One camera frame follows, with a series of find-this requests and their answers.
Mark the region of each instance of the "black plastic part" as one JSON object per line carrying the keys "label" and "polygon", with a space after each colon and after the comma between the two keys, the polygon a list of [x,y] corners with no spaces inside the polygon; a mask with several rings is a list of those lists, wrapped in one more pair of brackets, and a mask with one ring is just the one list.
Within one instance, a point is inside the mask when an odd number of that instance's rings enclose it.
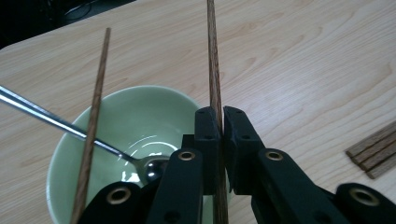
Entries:
{"label": "black plastic part", "polygon": [[148,214],[148,224],[201,223],[202,164],[198,150],[182,148],[172,154]]}
{"label": "black plastic part", "polygon": [[252,161],[265,148],[247,115],[240,109],[224,107],[224,154],[230,187],[235,194],[252,195],[258,178]]}
{"label": "black plastic part", "polygon": [[183,134],[183,140],[181,141],[181,148],[183,147],[194,148],[194,134]]}
{"label": "black plastic part", "polygon": [[352,223],[396,223],[396,205],[378,191],[364,185],[340,185],[334,200],[340,211]]}
{"label": "black plastic part", "polygon": [[213,195],[218,183],[219,149],[221,136],[212,107],[204,107],[195,112],[195,135],[193,148],[199,150],[204,162],[204,195]]}
{"label": "black plastic part", "polygon": [[[149,213],[160,179],[149,183],[142,189],[134,183],[116,182],[101,189],[84,210],[79,224],[118,223],[143,224]],[[127,188],[130,192],[125,202],[111,204],[107,197],[113,190]]]}
{"label": "black plastic part", "polygon": [[280,217],[267,194],[252,196],[251,209],[258,224],[280,223]]}
{"label": "black plastic part", "polygon": [[349,223],[285,152],[258,153],[260,180],[283,223]]}

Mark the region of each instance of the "table surface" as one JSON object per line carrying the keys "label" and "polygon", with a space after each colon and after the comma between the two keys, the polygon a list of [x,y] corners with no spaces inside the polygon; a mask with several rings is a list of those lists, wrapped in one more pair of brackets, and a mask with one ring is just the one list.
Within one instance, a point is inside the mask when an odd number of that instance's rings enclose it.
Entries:
{"label": "table surface", "polygon": [[[319,186],[358,182],[396,202],[396,169],[369,179],[345,149],[396,120],[396,2],[217,0],[222,102]],[[66,120],[90,106],[106,27],[104,95],[161,85],[209,105],[206,2],[142,0],[0,51],[0,83]],[[50,158],[63,133],[0,104],[0,222],[51,223]],[[256,223],[249,197],[231,223]]]}

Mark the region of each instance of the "light green bowl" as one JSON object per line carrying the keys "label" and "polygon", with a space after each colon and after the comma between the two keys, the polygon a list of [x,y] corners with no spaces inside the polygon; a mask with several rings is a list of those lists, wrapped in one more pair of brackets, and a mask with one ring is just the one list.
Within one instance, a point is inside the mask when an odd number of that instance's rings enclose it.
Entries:
{"label": "light green bowl", "polygon": [[[117,91],[102,101],[96,136],[136,158],[170,156],[181,147],[183,134],[194,132],[194,113],[198,108],[189,96],[165,87]],[[89,109],[74,123],[86,130],[88,119]],[[50,162],[47,201],[55,223],[70,221],[83,148],[82,141],[65,134]],[[87,203],[100,189],[120,180],[141,185],[130,163],[96,147]]]}

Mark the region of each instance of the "wooden chopstick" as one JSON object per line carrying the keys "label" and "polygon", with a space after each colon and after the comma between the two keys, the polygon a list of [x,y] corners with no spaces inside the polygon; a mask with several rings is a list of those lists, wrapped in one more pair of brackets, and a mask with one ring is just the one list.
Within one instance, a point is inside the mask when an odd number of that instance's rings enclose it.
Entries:
{"label": "wooden chopstick", "polygon": [[348,157],[372,179],[396,165],[396,120],[346,150]]}
{"label": "wooden chopstick", "polygon": [[102,56],[99,63],[99,71],[96,78],[95,90],[93,92],[92,107],[90,121],[88,123],[87,137],[85,140],[82,162],[79,169],[78,185],[74,200],[74,207],[71,222],[77,224],[81,217],[87,199],[88,184],[90,180],[90,171],[92,164],[93,142],[95,140],[97,120],[99,117],[99,108],[102,98],[102,89],[105,79],[106,59],[108,52],[108,44],[110,39],[110,28],[106,28],[105,43],[102,48]]}
{"label": "wooden chopstick", "polygon": [[[215,110],[219,131],[222,133],[221,95],[219,84],[219,57],[216,34],[216,16],[214,0],[207,0],[207,35],[209,53],[209,88],[210,106]],[[225,166],[223,148],[219,152],[218,183],[213,197],[213,212],[215,224],[228,223],[227,189],[225,179]]]}

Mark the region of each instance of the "metal spoon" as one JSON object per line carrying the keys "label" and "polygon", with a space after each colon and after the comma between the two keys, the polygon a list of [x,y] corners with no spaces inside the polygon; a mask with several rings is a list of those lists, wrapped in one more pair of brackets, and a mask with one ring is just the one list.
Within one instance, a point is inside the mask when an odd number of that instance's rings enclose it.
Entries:
{"label": "metal spoon", "polygon": [[[35,117],[36,119],[40,119],[41,121],[44,121],[67,133],[71,133],[77,139],[85,140],[85,138],[87,137],[85,131],[81,130],[77,126],[65,121],[64,119],[61,119],[60,117],[52,114],[51,112],[42,108],[39,105],[35,105],[29,100],[26,100],[17,93],[10,91],[3,86],[0,86],[0,100],[32,117]],[[137,175],[139,176],[139,179],[143,183],[143,185],[147,185],[147,183],[162,176],[163,171],[166,168],[169,160],[169,157],[161,155],[148,156],[139,160],[112,147],[111,145],[101,141],[100,139],[96,138],[94,143],[100,148],[106,150],[107,152],[118,156],[119,158],[126,160],[134,165]]]}

